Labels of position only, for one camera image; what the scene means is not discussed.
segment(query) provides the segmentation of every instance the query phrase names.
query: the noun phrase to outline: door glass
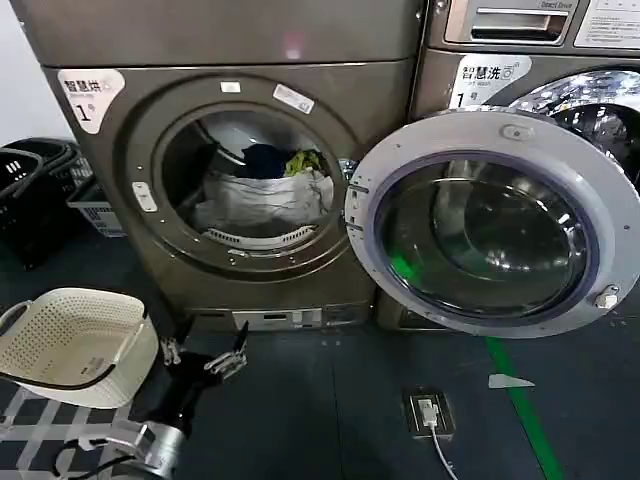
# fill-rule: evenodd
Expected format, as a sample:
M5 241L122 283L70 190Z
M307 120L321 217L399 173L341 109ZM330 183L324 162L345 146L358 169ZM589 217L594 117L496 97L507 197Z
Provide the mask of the door glass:
M535 89L511 104L554 118L615 159L638 186L640 73L597 70Z
M489 153L443 154L384 196L376 232L412 293L458 313L520 317L583 277L585 234L546 184Z

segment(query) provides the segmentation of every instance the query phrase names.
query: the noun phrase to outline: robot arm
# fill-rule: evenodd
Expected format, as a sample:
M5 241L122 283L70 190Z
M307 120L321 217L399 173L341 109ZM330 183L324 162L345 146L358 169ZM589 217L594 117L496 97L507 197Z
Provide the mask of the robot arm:
M120 454L117 458L87 474L66 478L88 479L102 470L121 464L127 475L114 478L171 480L178 464L180 447L191 434L191 422L200 395L205 389L222 384L246 366L248 328L248 324L245 324L233 350L215 358L180 350L175 339L161 340L164 364L171 376L171 384L158 407L145 422L118 422L104 434L81 436L66 442L53 459L51 471L54 476L61 476L56 461L62 451L74 448L93 450L113 445Z

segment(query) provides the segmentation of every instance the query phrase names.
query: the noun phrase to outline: white wall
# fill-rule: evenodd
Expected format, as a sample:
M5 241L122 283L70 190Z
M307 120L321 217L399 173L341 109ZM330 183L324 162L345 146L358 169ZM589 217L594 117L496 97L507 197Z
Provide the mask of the white wall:
M73 138L9 0L0 0L0 146L30 136Z

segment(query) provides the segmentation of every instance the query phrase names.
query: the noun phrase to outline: white laundry basket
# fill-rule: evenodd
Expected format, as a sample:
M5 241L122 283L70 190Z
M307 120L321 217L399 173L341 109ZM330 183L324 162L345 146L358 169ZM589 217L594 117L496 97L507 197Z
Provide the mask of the white laundry basket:
M133 297L60 288L11 307L0 327L0 376L34 393L92 408L129 402L149 373L158 337Z

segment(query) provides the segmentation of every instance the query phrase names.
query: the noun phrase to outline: dryer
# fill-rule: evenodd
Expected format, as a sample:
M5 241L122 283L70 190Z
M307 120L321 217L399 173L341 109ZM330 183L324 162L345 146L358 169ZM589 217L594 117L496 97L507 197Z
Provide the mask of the dryer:
M344 196L364 153L406 119L420 0L13 7L171 303L212 329L370 315ZM297 173L273 173L298 153Z

